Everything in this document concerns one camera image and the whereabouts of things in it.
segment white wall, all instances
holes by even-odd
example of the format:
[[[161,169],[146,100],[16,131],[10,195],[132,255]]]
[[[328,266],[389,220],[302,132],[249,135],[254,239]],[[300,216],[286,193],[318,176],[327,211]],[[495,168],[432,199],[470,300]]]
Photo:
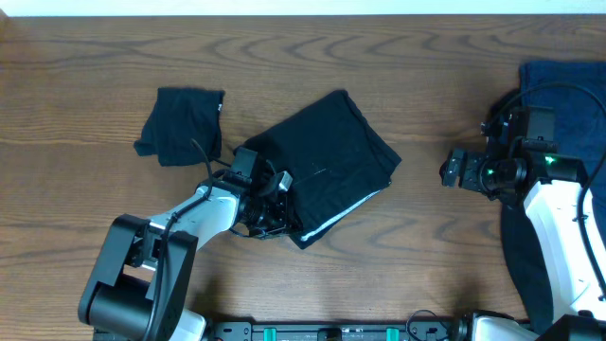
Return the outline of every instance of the white wall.
[[[541,14],[606,13],[606,0],[0,0],[0,9],[8,16]]]

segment black cloth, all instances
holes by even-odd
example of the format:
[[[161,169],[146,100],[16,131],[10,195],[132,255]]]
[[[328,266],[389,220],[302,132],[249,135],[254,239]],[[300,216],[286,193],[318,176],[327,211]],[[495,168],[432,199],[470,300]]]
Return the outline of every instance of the black cloth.
[[[304,249],[352,209],[391,183],[400,157],[370,128],[345,90],[328,94],[244,147],[293,176],[294,211]]]
[[[551,81],[566,81],[587,87],[606,101],[606,63],[532,62],[520,69],[522,91]],[[558,153],[583,160],[588,173],[606,146],[606,120],[596,103],[579,90],[550,88],[523,97],[523,105],[554,108],[554,140]],[[593,209],[602,240],[606,236],[606,171],[591,186]],[[520,207],[503,207],[501,216],[503,251],[533,329],[543,333],[551,326],[553,301],[544,258],[537,235]]]
[[[194,88],[159,88],[158,99],[134,149],[139,156],[158,154],[162,166],[194,165],[203,157],[191,146],[193,138],[209,159],[219,159],[219,113],[224,94]]]

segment white fabric edge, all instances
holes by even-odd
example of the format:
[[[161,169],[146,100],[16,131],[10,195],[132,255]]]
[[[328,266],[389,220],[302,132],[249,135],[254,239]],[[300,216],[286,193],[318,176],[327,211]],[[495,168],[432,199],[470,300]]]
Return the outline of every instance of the white fabric edge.
[[[352,210],[354,210],[357,206],[363,204],[366,200],[370,199],[373,195],[379,193],[381,190],[377,190],[375,192],[372,192],[370,194],[368,194],[366,197],[362,198],[362,200],[360,200],[359,202],[353,204],[352,206],[350,206],[348,209],[344,210],[343,212],[335,215],[334,217],[328,219],[325,223],[321,224],[320,227],[316,228],[314,231],[309,232],[308,234],[306,234],[305,236],[301,237],[301,241],[302,242],[306,242],[310,237],[315,236],[316,234],[320,233],[323,229],[327,228],[328,226],[330,226],[331,224],[334,224],[334,222],[338,221],[339,219],[345,217],[347,214],[349,214]]]

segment green connector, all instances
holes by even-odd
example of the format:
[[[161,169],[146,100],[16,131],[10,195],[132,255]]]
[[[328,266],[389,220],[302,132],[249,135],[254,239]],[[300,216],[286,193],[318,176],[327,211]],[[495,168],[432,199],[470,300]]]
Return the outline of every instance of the green connector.
[[[400,330],[397,328],[387,328],[387,341],[400,341]]]
[[[263,330],[263,341],[277,341],[276,328],[265,328]]]

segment small black cloth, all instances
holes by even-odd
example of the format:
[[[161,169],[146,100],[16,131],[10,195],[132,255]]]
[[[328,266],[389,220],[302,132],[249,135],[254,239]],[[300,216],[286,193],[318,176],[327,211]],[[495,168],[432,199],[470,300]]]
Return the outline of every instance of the small black cloth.
[[[293,176],[294,212],[303,225],[291,235],[301,249],[371,196],[389,186],[400,157],[370,128],[345,90],[334,91],[244,147]]]
[[[193,138],[209,159],[219,159],[219,113],[224,94],[194,88],[159,88],[158,99],[134,149],[139,156],[158,154],[161,166],[194,165],[203,157],[191,146]]]

